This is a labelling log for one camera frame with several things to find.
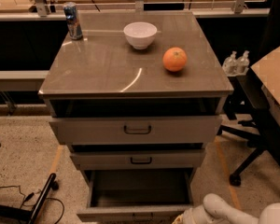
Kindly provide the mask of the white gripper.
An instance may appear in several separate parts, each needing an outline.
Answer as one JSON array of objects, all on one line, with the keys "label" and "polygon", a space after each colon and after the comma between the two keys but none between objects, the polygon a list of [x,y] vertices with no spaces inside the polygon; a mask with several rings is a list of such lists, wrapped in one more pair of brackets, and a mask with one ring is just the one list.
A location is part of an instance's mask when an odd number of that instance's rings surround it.
[{"label": "white gripper", "polygon": [[207,215],[202,206],[187,209],[182,218],[177,217],[172,224],[208,224]]}]

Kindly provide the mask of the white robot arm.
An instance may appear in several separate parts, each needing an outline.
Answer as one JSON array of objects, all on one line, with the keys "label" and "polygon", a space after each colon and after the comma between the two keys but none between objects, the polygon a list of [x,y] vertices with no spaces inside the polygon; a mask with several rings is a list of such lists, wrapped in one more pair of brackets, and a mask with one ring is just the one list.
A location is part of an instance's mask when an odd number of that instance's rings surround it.
[{"label": "white robot arm", "polygon": [[230,224],[280,224],[280,203],[268,205],[259,217],[254,217],[231,207],[220,196],[209,193],[201,205],[187,209],[172,224],[219,224],[222,221]]}]

